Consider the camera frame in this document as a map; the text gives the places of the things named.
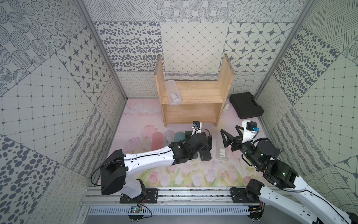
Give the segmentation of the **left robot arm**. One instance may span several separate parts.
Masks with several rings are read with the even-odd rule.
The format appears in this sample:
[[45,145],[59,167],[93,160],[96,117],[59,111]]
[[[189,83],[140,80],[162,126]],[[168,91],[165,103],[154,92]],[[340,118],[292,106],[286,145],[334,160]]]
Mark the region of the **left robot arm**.
[[124,154],[114,151],[95,171],[100,171],[100,187],[103,196],[120,192],[131,199],[145,198],[143,181],[134,174],[156,167],[186,163],[201,150],[210,150],[211,140],[205,133],[195,133],[188,139],[172,142],[168,146],[140,154]]

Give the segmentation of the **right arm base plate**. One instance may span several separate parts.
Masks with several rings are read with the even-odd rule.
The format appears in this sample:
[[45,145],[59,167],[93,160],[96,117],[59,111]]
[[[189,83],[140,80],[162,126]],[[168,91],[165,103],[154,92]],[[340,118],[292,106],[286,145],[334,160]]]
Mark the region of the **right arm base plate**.
[[244,188],[231,187],[229,192],[233,203],[260,203],[257,194]]

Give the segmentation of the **frosted barcode pencil case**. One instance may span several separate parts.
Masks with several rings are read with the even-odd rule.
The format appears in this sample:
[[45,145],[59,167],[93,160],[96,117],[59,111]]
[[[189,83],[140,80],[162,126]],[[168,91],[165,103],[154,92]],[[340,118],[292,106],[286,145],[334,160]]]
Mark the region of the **frosted barcode pencil case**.
[[227,160],[227,149],[224,147],[221,137],[216,137],[215,140],[215,157],[217,160]]

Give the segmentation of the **frosted clear pencil case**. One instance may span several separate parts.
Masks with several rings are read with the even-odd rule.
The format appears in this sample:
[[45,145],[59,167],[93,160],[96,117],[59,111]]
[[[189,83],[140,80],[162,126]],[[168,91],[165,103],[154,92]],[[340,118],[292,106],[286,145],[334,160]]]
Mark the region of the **frosted clear pencil case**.
[[169,105],[180,105],[182,103],[182,99],[177,87],[177,83],[174,80],[168,80],[164,82],[164,86],[166,89]]

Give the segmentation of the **black pencil case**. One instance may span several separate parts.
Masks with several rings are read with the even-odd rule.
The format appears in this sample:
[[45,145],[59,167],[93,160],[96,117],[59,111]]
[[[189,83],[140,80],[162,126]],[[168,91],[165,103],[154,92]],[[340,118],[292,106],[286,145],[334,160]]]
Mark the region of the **black pencil case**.
[[200,155],[200,160],[201,161],[210,161],[212,159],[212,156],[211,156],[211,150],[207,150],[206,149],[202,149],[200,152],[199,152],[199,155]]

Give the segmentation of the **pink pencil case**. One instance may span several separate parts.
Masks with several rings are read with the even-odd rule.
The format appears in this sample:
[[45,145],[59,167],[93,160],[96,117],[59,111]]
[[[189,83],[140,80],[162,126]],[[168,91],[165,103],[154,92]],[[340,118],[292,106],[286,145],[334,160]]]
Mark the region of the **pink pencil case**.
[[153,133],[151,142],[151,151],[161,149],[163,145],[163,134],[160,132]]

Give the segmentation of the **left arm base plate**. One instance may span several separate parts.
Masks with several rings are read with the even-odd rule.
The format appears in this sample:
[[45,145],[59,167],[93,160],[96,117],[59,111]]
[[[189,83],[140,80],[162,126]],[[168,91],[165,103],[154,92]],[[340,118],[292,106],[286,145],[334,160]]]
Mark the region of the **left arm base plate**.
[[137,196],[134,199],[131,199],[127,195],[122,194],[120,203],[121,204],[137,204],[137,203],[154,204],[154,203],[157,203],[158,192],[159,192],[159,189],[157,189],[157,188],[149,188],[149,189],[145,190],[145,193],[142,193],[141,195]]

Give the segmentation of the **dark green pencil case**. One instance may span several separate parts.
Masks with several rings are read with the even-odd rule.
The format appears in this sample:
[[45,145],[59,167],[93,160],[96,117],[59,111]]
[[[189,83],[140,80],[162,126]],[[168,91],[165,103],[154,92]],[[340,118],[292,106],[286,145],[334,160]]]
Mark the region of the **dark green pencil case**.
[[192,131],[185,131],[185,138],[186,139],[190,139],[190,137],[192,136]]

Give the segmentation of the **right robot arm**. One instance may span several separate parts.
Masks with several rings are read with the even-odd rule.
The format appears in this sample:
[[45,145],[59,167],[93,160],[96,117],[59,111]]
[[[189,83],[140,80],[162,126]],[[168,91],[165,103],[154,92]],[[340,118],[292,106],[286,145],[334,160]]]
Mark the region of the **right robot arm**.
[[268,138],[256,139],[259,129],[254,122],[236,126],[238,136],[221,130],[224,147],[241,151],[247,165],[263,174],[263,178],[278,189],[290,193],[295,202],[275,193],[262,182],[252,178],[245,189],[230,188],[233,200],[270,204],[303,224],[356,224],[358,216],[344,212],[316,192],[291,166],[278,159],[281,150]]

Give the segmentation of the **light blue pencil case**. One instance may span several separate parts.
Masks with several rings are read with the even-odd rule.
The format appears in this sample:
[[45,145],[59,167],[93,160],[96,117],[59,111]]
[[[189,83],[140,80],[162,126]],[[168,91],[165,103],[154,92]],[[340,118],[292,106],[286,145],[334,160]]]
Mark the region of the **light blue pencil case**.
[[183,132],[178,132],[174,134],[174,142],[179,142],[182,141],[186,138],[185,133]]

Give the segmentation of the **clear pencil case with label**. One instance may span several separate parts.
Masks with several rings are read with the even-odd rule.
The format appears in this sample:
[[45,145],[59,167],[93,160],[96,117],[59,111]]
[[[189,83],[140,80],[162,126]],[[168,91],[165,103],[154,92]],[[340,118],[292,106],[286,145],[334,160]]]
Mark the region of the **clear pencil case with label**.
[[169,146],[174,141],[174,131],[166,130],[163,132],[163,147]]

